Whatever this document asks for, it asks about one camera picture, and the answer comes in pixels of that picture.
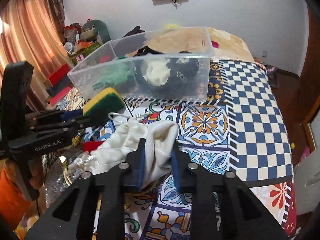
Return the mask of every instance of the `red box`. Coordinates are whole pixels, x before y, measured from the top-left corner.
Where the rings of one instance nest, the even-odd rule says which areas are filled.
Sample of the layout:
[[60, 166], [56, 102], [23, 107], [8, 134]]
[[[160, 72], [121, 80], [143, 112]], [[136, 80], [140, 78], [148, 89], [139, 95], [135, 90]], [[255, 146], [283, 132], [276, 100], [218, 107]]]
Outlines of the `red box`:
[[50, 80], [52, 86], [57, 84], [61, 78], [63, 78], [68, 72], [70, 71], [70, 68], [67, 63], [62, 65], [56, 72], [52, 73], [48, 79]]

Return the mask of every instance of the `white cloth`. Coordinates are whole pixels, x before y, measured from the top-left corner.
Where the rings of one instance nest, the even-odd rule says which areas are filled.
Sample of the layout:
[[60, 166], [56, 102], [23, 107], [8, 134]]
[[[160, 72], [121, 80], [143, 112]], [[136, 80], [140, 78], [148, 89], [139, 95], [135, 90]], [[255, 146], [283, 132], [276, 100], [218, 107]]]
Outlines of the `white cloth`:
[[159, 87], [164, 85], [170, 76], [167, 63], [170, 59], [145, 59], [141, 68], [144, 79], [151, 85]]
[[99, 174], [109, 171], [112, 167], [125, 161], [129, 152], [138, 148], [140, 138], [146, 139], [145, 144], [145, 176], [144, 186], [148, 185], [171, 170], [168, 163], [178, 125], [174, 121], [162, 120], [148, 125], [130, 118], [127, 123], [117, 127], [108, 140], [91, 152], [98, 165], [88, 166], [88, 171]]

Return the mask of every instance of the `red cloth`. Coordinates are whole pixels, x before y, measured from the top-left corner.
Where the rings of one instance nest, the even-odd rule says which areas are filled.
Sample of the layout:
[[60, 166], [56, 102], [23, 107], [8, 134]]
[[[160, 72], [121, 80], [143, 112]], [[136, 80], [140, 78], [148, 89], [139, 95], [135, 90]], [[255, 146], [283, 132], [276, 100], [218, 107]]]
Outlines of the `red cloth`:
[[95, 149], [98, 148], [98, 146], [100, 146], [103, 142], [99, 141], [99, 142], [85, 142], [83, 143], [83, 151], [86, 152], [88, 151], [89, 153], [91, 151], [94, 151]]
[[8, 180], [3, 169], [0, 177], [0, 214], [12, 230], [17, 228], [30, 204], [23, 199], [19, 188]]
[[296, 198], [293, 183], [289, 183], [288, 186], [291, 188], [291, 192], [287, 191], [287, 193], [291, 198], [288, 202], [290, 206], [288, 208], [288, 216], [286, 218], [287, 221], [284, 223], [283, 227], [288, 236], [293, 236], [295, 233], [295, 228], [297, 226]]

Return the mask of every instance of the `orange flower pattern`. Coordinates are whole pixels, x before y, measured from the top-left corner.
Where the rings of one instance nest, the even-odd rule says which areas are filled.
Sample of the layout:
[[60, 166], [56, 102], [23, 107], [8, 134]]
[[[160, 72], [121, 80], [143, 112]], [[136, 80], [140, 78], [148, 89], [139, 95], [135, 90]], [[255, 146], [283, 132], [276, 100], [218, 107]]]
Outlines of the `orange flower pattern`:
[[192, 116], [192, 126], [198, 126], [198, 133], [211, 133], [211, 129], [217, 128], [217, 118], [211, 112], [199, 112]]

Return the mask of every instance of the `sponge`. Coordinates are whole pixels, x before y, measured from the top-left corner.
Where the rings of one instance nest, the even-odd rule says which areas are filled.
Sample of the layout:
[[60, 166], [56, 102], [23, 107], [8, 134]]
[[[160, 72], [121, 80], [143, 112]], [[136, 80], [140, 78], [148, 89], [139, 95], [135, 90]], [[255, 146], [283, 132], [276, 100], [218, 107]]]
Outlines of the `sponge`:
[[122, 98], [115, 89], [109, 87], [87, 102], [82, 109], [82, 114], [89, 116], [94, 125], [101, 125], [110, 112], [118, 112], [122, 108], [124, 108]]

